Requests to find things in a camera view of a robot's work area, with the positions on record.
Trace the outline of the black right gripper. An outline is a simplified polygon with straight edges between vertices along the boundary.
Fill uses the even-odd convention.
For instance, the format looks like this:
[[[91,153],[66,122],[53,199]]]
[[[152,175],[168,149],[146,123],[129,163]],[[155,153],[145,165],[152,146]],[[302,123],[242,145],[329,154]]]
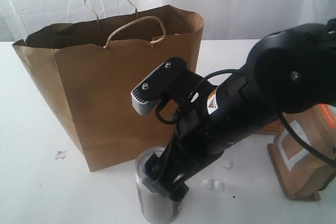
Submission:
[[[180,103],[170,144],[160,157],[152,155],[144,169],[149,177],[176,177],[169,196],[173,202],[181,202],[188,193],[186,177],[277,118],[242,74],[232,74],[217,87],[204,81],[198,91],[201,96],[196,101]]]

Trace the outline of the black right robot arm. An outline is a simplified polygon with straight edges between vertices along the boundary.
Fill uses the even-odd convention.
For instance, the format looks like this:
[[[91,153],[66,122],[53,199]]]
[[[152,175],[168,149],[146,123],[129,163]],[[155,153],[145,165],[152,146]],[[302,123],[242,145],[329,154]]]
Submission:
[[[221,157],[223,152],[280,120],[316,104],[335,104],[335,20],[304,24],[270,34],[256,43],[240,69],[218,86],[170,58],[151,77],[156,113],[173,100],[172,139],[161,155],[144,165],[143,184],[151,192],[180,202],[185,182]]]

